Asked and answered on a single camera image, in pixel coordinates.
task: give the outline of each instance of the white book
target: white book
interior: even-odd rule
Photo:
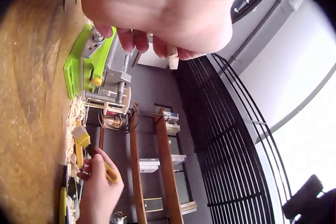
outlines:
[[[166,129],[168,135],[176,135],[180,130],[180,125],[178,124],[170,124],[166,122]]]
[[[176,155],[176,154],[172,154],[171,157],[172,158],[187,158],[186,155]]]
[[[140,165],[160,165],[160,160],[158,158],[139,158]]]
[[[193,208],[193,209],[189,209],[189,210],[186,210],[186,211],[182,211],[182,215],[184,214],[188,214],[188,213],[191,213],[191,212],[196,212],[197,211],[197,208]]]
[[[192,205],[196,205],[196,201],[190,201],[184,204],[181,204],[181,208],[187,207],[187,206],[192,206]]]
[[[152,173],[159,167],[157,165],[140,165],[140,173]]]
[[[176,160],[176,159],[172,159],[172,162],[173,162],[173,165],[178,165],[178,164],[181,164],[181,163],[183,163],[185,160],[184,159],[182,159],[182,160],[180,160],[180,159],[178,159],[178,160]]]
[[[156,165],[156,166],[159,166],[160,165],[160,161],[155,161],[155,162],[140,161],[139,164],[140,165]]]
[[[172,113],[172,112],[167,112],[167,111],[163,111],[164,117],[165,117],[165,121],[166,122],[177,122],[179,120],[179,114],[177,113]]]

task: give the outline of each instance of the yellow knob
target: yellow knob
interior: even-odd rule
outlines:
[[[102,84],[102,78],[92,78],[91,79],[91,84],[94,85],[94,86],[100,86]]]

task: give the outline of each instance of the book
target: book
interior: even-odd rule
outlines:
[[[178,155],[178,154],[172,154],[171,157],[172,158],[187,158],[186,155]]]
[[[163,115],[165,118],[166,122],[177,122],[179,120],[179,114],[178,113],[173,113],[173,112],[167,112],[167,111],[163,111]]]
[[[140,173],[152,173],[158,170],[157,165],[140,165]]]
[[[166,122],[166,129],[168,135],[176,135],[176,133],[178,133],[181,130],[180,125],[178,125],[177,123],[170,123],[170,122]]]
[[[193,210],[193,209],[196,209],[197,208],[197,204],[195,201],[191,201],[191,202],[187,202],[185,204],[181,204],[181,212],[182,214],[187,214],[187,213],[190,213],[190,212],[194,212],[196,210]]]
[[[186,211],[182,211],[182,215],[184,214],[188,214],[188,213],[191,213],[191,212],[196,212],[197,211],[197,208],[192,208],[192,209],[189,209],[189,210],[186,210]]]
[[[190,202],[181,204],[181,209],[184,208],[184,207],[193,206],[193,205],[196,205],[196,201],[190,201]]]
[[[171,160],[173,162],[174,165],[177,165],[177,164],[181,164],[183,163],[185,160],[186,160],[186,155],[175,155],[175,154],[172,154],[171,155]]]
[[[158,158],[139,158],[140,165],[160,165],[160,160]]]
[[[158,158],[139,158],[139,161],[160,161]]]

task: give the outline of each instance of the hand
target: hand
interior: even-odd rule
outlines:
[[[90,175],[83,172],[77,174],[85,181],[78,224],[108,224],[124,189],[124,183],[115,164],[103,150],[97,148],[96,152],[97,154],[92,159],[84,160],[88,166],[83,170]],[[107,180],[104,161],[118,176],[116,184],[111,184]]]
[[[231,39],[230,8],[234,0],[82,0],[84,14],[107,38],[111,26],[124,50],[153,48],[167,56],[167,43],[177,46],[181,60],[222,49]]]

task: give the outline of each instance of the sawdust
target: sawdust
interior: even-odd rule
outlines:
[[[83,120],[85,116],[84,102],[79,96],[75,96],[74,100],[70,103],[69,112],[66,120],[66,154],[65,164],[70,163],[71,155],[74,153],[75,141],[72,137],[71,131],[76,127],[76,119]]]

